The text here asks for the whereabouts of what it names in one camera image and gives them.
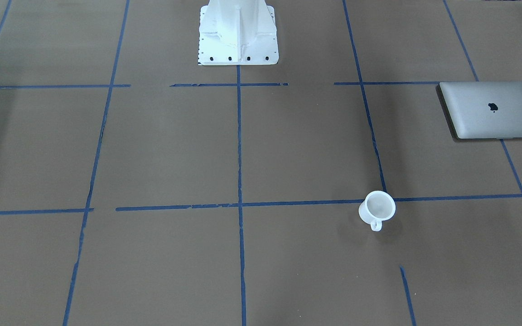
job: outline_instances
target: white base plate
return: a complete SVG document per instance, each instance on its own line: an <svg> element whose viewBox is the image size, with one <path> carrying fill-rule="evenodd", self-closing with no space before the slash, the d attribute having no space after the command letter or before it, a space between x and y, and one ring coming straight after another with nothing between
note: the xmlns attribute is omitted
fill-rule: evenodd
<svg viewBox="0 0 522 326"><path fill-rule="evenodd" d="M201 8L201 21L207 12L207 7ZM272 6L267 8L275 23L275 9ZM259 35L255 43L245 46L241 59L238 59L238 49L222 43L218 36L199 36L198 63L203 66L276 64L278 60L277 35Z"/></svg>

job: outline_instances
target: white bracket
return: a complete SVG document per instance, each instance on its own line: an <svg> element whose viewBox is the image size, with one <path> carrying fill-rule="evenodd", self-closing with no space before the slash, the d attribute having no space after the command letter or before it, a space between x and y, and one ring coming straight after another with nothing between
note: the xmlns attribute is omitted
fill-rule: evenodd
<svg viewBox="0 0 522 326"><path fill-rule="evenodd" d="M275 10L265 0L210 0L201 8L198 63L276 64Z"/></svg>

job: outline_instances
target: gray floor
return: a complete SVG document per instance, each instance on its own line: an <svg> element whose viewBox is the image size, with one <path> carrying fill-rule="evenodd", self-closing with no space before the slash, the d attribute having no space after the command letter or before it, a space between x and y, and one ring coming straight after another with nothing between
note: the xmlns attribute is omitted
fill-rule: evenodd
<svg viewBox="0 0 522 326"><path fill-rule="evenodd" d="M0 325L522 325L522 140L435 89L522 81L522 1L270 0L241 68L206 3L0 0Z"/></svg>

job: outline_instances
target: black logo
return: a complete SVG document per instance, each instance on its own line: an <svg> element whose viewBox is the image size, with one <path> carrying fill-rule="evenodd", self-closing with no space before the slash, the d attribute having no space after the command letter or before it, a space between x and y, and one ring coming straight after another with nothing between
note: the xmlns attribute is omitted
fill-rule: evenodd
<svg viewBox="0 0 522 326"><path fill-rule="evenodd" d="M488 106L491 108L491 111L495 113L497 110L499 110L499 107L495 103L489 103Z"/></svg>

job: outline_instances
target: laptop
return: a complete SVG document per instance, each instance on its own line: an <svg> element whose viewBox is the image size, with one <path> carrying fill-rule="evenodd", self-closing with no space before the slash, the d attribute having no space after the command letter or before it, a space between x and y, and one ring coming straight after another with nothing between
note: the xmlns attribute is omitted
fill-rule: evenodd
<svg viewBox="0 0 522 326"><path fill-rule="evenodd" d="M441 82L458 139L522 137L522 82Z"/></svg>

